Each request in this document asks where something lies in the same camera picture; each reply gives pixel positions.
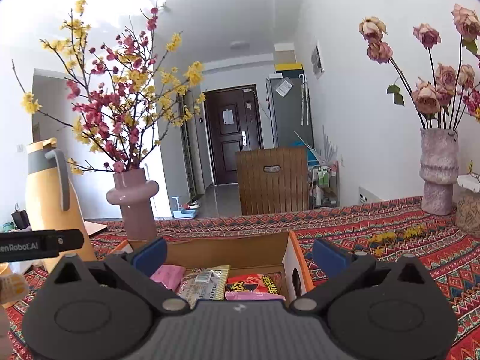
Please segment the pink snack packet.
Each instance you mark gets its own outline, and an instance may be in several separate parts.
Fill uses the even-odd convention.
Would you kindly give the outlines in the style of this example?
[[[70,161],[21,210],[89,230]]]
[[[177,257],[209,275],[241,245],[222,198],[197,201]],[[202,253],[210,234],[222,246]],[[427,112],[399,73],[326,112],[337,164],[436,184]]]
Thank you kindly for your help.
[[[182,282],[185,271],[185,267],[163,264],[150,276],[150,279],[175,292]]]

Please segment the red black noodle packet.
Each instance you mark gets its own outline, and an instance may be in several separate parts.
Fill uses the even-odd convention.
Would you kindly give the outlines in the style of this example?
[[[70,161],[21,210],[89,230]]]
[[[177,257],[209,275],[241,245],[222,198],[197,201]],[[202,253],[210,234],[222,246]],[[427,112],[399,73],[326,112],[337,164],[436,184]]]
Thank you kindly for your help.
[[[227,292],[255,292],[278,295],[281,290],[281,274],[275,272],[237,275],[227,279],[225,290]]]

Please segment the yellow thermos jug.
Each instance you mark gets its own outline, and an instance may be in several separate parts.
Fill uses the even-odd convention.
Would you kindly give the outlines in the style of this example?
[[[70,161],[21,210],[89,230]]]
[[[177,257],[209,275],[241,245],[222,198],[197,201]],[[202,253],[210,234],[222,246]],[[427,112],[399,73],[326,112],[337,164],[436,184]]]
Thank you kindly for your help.
[[[95,261],[77,194],[69,180],[68,163],[57,140],[53,137],[34,142],[27,153],[25,210],[32,230],[78,229],[84,244],[74,252],[84,261]]]

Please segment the red orange cardboard box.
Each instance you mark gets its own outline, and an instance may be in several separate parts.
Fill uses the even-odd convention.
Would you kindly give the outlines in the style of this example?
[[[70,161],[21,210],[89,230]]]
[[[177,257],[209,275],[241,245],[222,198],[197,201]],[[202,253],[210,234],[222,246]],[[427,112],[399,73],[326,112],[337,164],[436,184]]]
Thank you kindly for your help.
[[[292,232],[240,238],[202,238],[166,241],[165,263],[185,268],[229,265],[233,276],[247,273],[281,273],[281,294],[287,302],[313,289],[303,252]],[[133,250],[149,242],[131,241]]]

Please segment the pink glass vase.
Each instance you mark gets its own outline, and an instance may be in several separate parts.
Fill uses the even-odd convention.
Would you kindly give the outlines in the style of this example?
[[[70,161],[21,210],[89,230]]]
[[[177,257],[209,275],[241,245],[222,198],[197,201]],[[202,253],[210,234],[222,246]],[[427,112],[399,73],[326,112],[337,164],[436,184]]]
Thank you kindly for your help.
[[[119,206],[128,239],[146,242],[156,238],[156,224],[151,198],[160,189],[154,180],[147,180],[143,168],[113,175],[115,187],[106,193],[107,201]]]

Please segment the fallen yellow petals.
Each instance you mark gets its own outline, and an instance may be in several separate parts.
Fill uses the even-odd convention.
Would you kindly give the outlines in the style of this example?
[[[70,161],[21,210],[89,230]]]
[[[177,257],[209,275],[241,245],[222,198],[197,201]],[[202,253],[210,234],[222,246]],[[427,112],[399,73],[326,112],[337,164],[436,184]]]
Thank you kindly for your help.
[[[427,227],[425,224],[413,225],[400,232],[383,232],[372,235],[368,241],[371,244],[372,254],[380,258],[386,252],[388,247],[391,247],[397,242],[407,242],[416,240],[427,233]]]

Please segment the patterned red tablecloth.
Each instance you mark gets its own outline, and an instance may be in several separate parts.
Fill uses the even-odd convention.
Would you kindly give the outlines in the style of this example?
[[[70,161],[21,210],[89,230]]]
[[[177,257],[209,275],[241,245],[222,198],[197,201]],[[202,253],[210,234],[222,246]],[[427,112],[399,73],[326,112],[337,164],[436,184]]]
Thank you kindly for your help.
[[[315,286],[327,280],[313,261],[312,245],[320,237],[343,250],[370,252],[382,261],[415,254],[457,317],[458,333],[448,358],[478,359],[479,239],[462,232],[455,222],[453,214],[425,213],[419,197],[406,197],[294,213],[167,219],[157,221],[156,228],[170,241],[294,232]]]

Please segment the brown wooden chair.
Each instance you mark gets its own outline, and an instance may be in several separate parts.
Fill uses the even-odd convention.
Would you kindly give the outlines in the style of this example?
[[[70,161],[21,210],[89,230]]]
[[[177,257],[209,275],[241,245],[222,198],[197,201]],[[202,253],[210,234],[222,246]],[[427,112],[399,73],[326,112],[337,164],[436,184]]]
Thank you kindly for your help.
[[[244,215],[308,209],[306,147],[239,151],[236,164],[241,213]]]

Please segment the clear cereal container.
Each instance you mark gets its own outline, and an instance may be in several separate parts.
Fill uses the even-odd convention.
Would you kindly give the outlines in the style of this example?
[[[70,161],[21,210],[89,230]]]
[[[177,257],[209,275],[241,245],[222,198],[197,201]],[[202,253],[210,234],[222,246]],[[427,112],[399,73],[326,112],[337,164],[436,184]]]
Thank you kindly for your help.
[[[462,232],[479,238],[480,236],[480,202],[479,174],[470,172],[459,175],[457,184],[462,189],[456,207],[456,226]]]

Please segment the textured lilac vase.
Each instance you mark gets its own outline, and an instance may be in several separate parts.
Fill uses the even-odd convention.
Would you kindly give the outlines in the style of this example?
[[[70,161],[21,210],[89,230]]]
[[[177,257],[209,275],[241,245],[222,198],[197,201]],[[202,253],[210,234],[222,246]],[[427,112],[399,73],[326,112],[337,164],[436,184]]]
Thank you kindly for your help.
[[[458,135],[453,130],[421,130],[419,175],[424,180],[423,211],[438,216],[452,212],[453,186],[459,175],[458,151]]]

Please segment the grey refrigerator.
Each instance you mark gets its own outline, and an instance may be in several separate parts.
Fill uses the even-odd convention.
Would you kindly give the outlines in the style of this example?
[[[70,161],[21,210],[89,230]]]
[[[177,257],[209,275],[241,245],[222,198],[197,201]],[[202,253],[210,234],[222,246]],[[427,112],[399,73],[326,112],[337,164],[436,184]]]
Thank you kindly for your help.
[[[273,147],[296,146],[305,141],[314,146],[312,117],[307,121],[307,103],[300,78],[266,80]]]

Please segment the pink yellow blossom branches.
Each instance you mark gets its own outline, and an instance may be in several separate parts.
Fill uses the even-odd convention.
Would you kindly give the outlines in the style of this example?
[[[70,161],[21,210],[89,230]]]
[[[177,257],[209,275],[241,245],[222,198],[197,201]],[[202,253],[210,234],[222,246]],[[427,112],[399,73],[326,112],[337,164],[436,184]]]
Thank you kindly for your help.
[[[78,0],[61,30],[64,39],[41,40],[54,54],[66,76],[73,122],[62,121],[75,139],[91,152],[106,155],[101,172],[115,174],[139,169],[159,147],[171,127],[181,127],[199,115],[205,94],[186,105],[183,100],[203,80],[203,64],[191,63],[184,73],[165,68],[164,61],[182,44],[174,33],[161,52],[155,44],[160,7],[145,14],[145,28],[132,25],[115,37],[115,45],[89,44],[91,27],[83,20],[86,0]]]

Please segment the dark brown entry door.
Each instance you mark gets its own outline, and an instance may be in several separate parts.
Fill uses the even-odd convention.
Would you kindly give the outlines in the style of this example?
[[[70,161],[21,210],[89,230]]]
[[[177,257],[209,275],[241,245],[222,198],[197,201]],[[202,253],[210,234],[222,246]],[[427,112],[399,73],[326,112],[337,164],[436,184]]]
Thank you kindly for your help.
[[[238,182],[236,153],[263,147],[260,107],[255,85],[206,92],[205,113],[213,182]]]

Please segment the dried pink roses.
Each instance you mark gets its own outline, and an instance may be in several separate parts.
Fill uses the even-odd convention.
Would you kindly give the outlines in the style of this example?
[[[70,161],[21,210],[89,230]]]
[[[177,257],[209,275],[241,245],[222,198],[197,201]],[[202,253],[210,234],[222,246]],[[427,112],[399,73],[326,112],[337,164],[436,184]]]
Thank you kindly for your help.
[[[419,77],[414,85],[395,61],[393,49],[385,40],[386,24],[376,16],[367,17],[359,24],[359,33],[367,42],[368,58],[378,64],[390,64],[398,76],[386,93],[397,106],[403,106],[404,96],[408,96],[424,129],[455,132],[463,116],[479,120],[479,69],[465,63],[463,58],[465,51],[479,57],[479,14],[457,3],[451,15],[460,38],[457,65],[434,61],[432,49],[441,43],[441,35],[430,24],[418,24],[412,28],[412,35],[428,55],[431,78]]]

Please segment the yellow box atop fridge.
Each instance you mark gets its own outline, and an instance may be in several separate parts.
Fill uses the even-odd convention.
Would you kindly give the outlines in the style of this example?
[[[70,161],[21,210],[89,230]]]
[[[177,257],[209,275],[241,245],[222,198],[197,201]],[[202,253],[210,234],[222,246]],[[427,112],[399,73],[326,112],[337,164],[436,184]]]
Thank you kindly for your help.
[[[284,71],[302,71],[303,64],[302,63],[278,63],[275,65],[276,72],[284,72]]]

